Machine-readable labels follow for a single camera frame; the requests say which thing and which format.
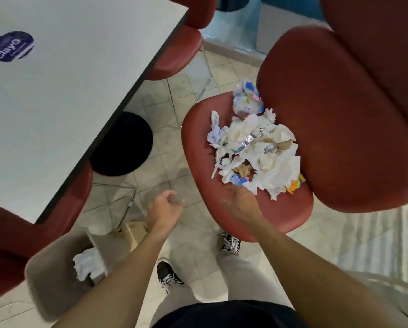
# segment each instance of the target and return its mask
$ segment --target shoe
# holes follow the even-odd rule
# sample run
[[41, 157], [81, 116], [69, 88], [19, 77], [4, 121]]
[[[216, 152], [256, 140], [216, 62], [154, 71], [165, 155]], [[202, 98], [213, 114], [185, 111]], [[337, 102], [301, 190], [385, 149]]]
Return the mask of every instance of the shoe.
[[157, 261], [157, 276], [162, 284], [162, 288], [169, 293], [169, 288], [174, 284], [183, 285], [184, 282], [175, 273], [171, 263], [166, 258], [161, 258]]
[[239, 254], [240, 240], [237, 239], [236, 237], [233, 237], [232, 235], [226, 234], [224, 237], [224, 243], [221, 248], [221, 251], [222, 250]]

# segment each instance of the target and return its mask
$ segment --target chair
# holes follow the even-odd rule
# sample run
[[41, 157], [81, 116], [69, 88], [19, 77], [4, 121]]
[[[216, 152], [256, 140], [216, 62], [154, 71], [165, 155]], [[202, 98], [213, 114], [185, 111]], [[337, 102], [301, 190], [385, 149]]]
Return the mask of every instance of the chair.
[[[290, 29], [263, 62], [257, 87], [277, 122], [299, 144], [307, 179], [272, 202], [258, 192], [263, 215], [283, 232], [303, 224], [312, 195], [346, 213], [408, 203], [408, 0], [321, 0], [332, 27]], [[182, 127], [186, 159], [216, 222], [245, 241], [252, 235], [221, 207], [227, 195], [206, 143], [211, 110], [222, 126], [233, 115], [225, 93], [193, 106]]]
[[207, 27], [213, 18], [218, 0], [171, 0], [189, 8], [189, 16], [169, 45], [158, 58], [147, 80], [162, 80], [179, 73], [201, 48], [199, 29]]
[[31, 224], [0, 208], [0, 296], [24, 279], [28, 259], [69, 232], [92, 188], [87, 163], [42, 224]]

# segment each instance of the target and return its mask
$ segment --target trash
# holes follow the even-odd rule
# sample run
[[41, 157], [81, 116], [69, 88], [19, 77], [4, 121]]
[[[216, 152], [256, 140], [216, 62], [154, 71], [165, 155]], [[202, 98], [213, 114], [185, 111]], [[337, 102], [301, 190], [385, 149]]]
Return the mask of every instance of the trash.
[[88, 248], [83, 253], [73, 257], [75, 262], [76, 278], [85, 281], [87, 277], [96, 284], [105, 276], [105, 266], [101, 254], [96, 248]]
[[[263, 109], [252, 83], [244, 80], [233, 94], [233, 110], [239, 117], [232, 118], [230, 127], [220, 129], [219, 115], [212, 111], [212, 129], [207, 136], [217, 149], [212, 178], [220, 169], [223, 183], [245, 186], [254, 194], [258, 188], [267, 190], [272, 200], [280, 193], [293, 194], [305, 182], [300, 174], [300, 156], [295, 155], [298, 144], [294, 134], [287, 126], [274, 124], [276, 114]], [[239, 108], [236, 98], [245, 97], [250, 100], [249, 107]]]
[[259, 92], [252, 82], [243, 80], [233, 91], [233, 111], [243, 118], [250, 114], [263, 113], [264, 107]]

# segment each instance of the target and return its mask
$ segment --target pants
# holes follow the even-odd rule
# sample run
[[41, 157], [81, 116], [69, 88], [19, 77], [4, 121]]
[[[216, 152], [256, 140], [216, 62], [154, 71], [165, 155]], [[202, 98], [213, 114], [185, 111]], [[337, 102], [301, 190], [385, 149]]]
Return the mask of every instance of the pants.
[[[292, 307], [283, 288], [268, 280], [250, 262], [222, 250], [216, 257], [229, 289], [229, 300], [260, 300]], [[152, 327], [163, 316], [187, 305], [201, 303], [187, 285], [173, 285], [152, 317]]]

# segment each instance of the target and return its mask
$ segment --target trash bin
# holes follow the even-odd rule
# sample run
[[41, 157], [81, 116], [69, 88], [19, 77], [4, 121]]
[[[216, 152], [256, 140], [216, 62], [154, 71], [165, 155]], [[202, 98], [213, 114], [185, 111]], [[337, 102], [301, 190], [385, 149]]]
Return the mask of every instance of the trash bin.
[[235, 11], [245, 7], [250, 0], [219, 0], [217, 10], [219, 11]]
[[125, 223], [104, 236], [76, 228], [33, 256], [26, 264], [25, 279], [43, 319], [58, 320], [93, 287], [90, 279], [77, 280], [74, 256], [88, 248], [97, 248], [108, 275], [145, 235], [144, 222]]

